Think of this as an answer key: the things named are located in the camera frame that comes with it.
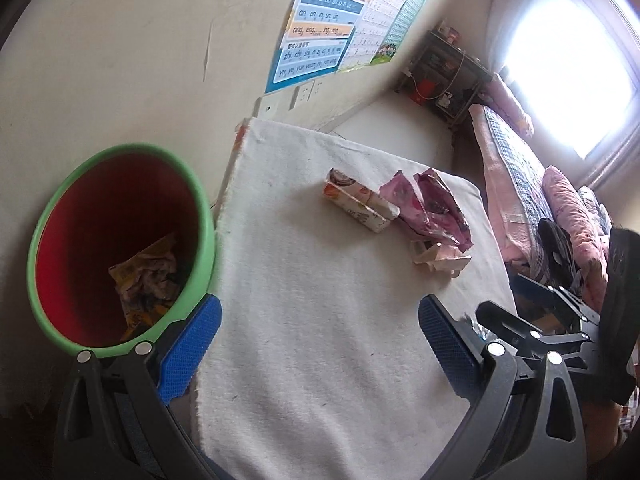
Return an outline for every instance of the white tablecloth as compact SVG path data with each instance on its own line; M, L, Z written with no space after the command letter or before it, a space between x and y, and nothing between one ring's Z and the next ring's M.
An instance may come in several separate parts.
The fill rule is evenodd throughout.
M414 265L397 226L373 234L321 197L333 167L373 189L425 170L256 119L229 163L210 288L222 328L196 375L191 427L237 480L419 479L468 402L438 366L418 302L435 293L454 318L484 300L515 311L472 184L441 173L475 244L452 280Z

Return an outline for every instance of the pillow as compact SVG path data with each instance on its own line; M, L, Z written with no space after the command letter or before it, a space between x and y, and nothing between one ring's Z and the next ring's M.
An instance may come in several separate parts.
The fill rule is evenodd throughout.
M500 76L494 73L491 82L484 86L484 91L494 102L491 108L519 136L526 138L533 135L533 123L529 114L525 113L511 89L504 84Z
M585 280L583 300L599 312L607 288L607 262L600 237L591 222L587 208L558 168L546 168L542 177L542 188L556 223L571 237L574 260Z
M602 224L602 230L604 231L604 234L608 235L613 229L613 225L611 223L611 217L607 212L607 208L604 207L604 204L600 204L599 209L600 209L600 222Z
M602 247L602 254L604 254L604 259L609 261L609 235L604 235L600 237L600 246Z
M600 224L600 204L598 204L598 199L596 199L593 191L586 186L582 186L578 190L578 195L587 208L587 213L594 229L596 229L596 233L598 236L604 236L606 233Z

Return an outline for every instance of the metal bolt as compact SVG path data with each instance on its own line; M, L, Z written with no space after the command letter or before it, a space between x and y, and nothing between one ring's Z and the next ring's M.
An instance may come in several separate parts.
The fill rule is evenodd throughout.
M85 363L87 362L89 359L91 359L91 352L89 352L88 350L82 350L77 356L76 359L78 359L79 363Z
M551 364L562 364L562 356L558 352L549 352L546 355L546 358L551 362Z
M149 341L143 341L136 345L136 354L147 355L149 352L151 352L151 343Z
M500 343L489 343L486 349L489 351L489 354L495 356L501 356L505 352L504 346L502 346Z

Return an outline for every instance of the bright window light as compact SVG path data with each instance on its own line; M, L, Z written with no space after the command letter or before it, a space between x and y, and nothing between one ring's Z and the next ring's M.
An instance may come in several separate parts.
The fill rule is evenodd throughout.
M582 158L622 126L634 93L603 25L571 0L545 0L525 15L507 66L535 116Z

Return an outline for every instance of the crumpled wrapper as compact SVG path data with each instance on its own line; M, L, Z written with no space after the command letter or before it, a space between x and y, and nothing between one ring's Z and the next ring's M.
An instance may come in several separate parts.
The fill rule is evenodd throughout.
M471 261L471 256L462 254L459 248L441 243L410 242L414 264L426 264L430 270L448 272L452 278L457 278Z
M398 171L380 188L380 196L400 208L410 240L440 242L463 253L473 246L465 216L435 170L416 173L413 181Z
M126 262L109 268L127 321L121 341L128 341L155 325L178 298L181 287L175 281L174 245L172 233Z

